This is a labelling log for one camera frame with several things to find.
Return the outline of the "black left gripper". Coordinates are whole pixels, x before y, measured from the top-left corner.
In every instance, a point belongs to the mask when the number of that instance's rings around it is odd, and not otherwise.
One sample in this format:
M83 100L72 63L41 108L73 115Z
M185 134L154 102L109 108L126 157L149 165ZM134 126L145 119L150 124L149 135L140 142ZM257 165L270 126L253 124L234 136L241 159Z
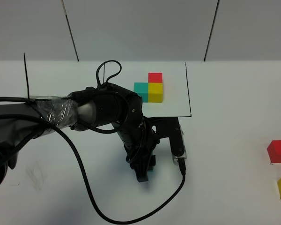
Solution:
M117 134L124 144L127 153L126 162L134 169L138 182L148 181L148 169L156 165L153 150L160 143L154 135L152 123L148 117L142 117L137 126L127 125Z

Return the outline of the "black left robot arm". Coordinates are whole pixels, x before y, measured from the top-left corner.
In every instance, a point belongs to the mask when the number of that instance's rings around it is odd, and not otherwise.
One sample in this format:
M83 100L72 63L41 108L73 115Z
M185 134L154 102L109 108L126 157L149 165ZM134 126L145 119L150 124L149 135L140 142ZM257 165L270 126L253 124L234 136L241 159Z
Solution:
M117 133L137 180L147 181L148 171L155 166L152 150L157 141L152 139L154 131L142 113L142 103L137 93L112 83L66 97L0 97L0 184L31 139L67 127Z

